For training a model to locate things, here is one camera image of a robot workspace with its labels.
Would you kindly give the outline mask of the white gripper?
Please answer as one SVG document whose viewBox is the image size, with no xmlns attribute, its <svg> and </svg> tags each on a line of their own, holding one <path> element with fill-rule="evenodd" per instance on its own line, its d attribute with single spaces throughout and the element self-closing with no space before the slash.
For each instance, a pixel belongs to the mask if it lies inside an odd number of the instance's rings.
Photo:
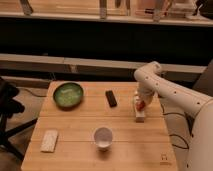
<svg viewBox="0 0 213 171">
<path fill-rule="evenodd" d="M 143 106 L 148 106 L 152 102 L 155 92 L 142 84 L 138 86 L 137 91 L 140 103 Z"/>
</svg>

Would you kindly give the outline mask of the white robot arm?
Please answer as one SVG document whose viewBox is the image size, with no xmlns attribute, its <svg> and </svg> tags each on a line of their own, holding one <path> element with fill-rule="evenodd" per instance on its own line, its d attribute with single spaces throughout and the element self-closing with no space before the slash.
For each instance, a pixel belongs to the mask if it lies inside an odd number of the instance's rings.
<svg viewBox="0 0 213 171">
<path fill-rule="evenodd" d="M 185 171 L 213 171 L 213 97 L 161 77 L 157 61 L 134 72 L 139 102 L 146 108 L 157 93 L 195 118 Z"/>
</svg>

